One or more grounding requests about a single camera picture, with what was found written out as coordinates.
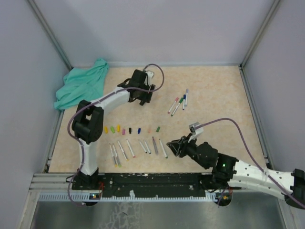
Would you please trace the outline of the purple cap pen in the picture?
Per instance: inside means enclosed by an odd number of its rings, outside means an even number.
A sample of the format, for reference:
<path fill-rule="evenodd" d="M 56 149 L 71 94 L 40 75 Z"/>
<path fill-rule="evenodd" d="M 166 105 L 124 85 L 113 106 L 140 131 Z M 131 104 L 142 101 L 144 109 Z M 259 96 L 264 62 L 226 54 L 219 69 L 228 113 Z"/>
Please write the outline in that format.
<path fill-rule="evenodd" d="M 158 155 L 159 152 L 158 152 L 157 144 L 156 144 L 155 138 L 153 136 L 152 136 L 152 142 L 153 142 L 153 147 L 154 147 L 155 153 L 156 153 L 156 155 Z"/>

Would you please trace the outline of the yellow cap marker pen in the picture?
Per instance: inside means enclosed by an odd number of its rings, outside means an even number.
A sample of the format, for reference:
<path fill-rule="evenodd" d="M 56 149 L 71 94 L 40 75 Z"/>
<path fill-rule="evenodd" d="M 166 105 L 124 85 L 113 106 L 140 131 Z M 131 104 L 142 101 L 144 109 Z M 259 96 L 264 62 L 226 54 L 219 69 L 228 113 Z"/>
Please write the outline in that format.
<path fill-rule="evenodd" d="M 124 151 L 124 148 L 123 148 L 122 144 L 120 143 L 119 140 L 117 140 L 117 142 L 118 142 L 118 145 L 119 145 L 119 147 L 120 147 L 120 150 L 122 151 L 122 154 L 123 154 L 123 156 L 124 156 L 124 159 L 125 159 L 126 161 L 129 161 L 129 159 L 128 159 L 128 157 L 127 157 L 125 151 Z"/>

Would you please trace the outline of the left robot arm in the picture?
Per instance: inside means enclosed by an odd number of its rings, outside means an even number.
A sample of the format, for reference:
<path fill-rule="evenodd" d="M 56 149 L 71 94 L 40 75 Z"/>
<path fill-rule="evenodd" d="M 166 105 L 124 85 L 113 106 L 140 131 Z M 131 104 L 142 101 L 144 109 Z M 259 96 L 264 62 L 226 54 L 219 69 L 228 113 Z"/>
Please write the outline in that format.
<path fill-rule="evenodd" d="M 99 99 L 79 102 L 71 128 L 80 149 L 78 175 L 87 188 L 94 189 L 99 184 L 96 142 L 103 132 L 104 116 L 118 106 L 135 100 L 140 100 L 140 105 L 149 103 L 155 89 L 153 77 L 152 71 L 136 69 L 131 78 L 118 84 L 110 93 Z"/>

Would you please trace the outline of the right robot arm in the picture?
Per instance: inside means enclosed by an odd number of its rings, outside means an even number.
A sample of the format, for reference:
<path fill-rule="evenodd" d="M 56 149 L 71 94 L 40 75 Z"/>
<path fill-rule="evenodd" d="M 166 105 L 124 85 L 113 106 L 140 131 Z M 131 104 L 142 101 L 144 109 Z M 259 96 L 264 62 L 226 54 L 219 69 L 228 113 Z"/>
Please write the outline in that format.
<path fill-rule="evenodd" d="M 197 145 L 190 136 L 166 145 L 176 157 L 188 156 L 204 169 L 211 169 L 213 184 L 219 189 L 255 190 L 282 199 L 294 208 L 305 208 L 305 173 L 300 169 L 292 172 L 263 169 L 222 154 L 207 142 Z"/>

